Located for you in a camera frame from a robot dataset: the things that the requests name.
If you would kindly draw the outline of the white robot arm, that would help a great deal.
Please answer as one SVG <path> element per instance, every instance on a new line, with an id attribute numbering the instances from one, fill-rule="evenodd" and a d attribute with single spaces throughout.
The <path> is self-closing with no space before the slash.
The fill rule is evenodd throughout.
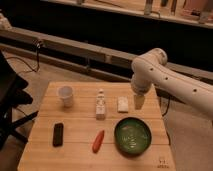
<path id="1" fill-rule="evenodd" d="M 133 59 L 131 68 L 132 90 L 145 95 L 156 84 L 213 119 L 213 86 L 192 79 L 165 67 L 167 54 L 163 49 L 154 48 Z"/>

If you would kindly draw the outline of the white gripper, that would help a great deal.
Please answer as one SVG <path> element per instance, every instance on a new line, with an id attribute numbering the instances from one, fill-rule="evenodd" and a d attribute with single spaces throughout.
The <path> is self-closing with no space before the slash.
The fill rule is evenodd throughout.
<path id="1" fill-rule="evenodd" d="M 137 95 L 134 96 L 134 106 L 136 110 L 140 110 L 145 101 L 145 94 L 150 90 L 152 83 L 146 79 L 142 79 L 133 75 L 131 78 L 131 88 Z"/>

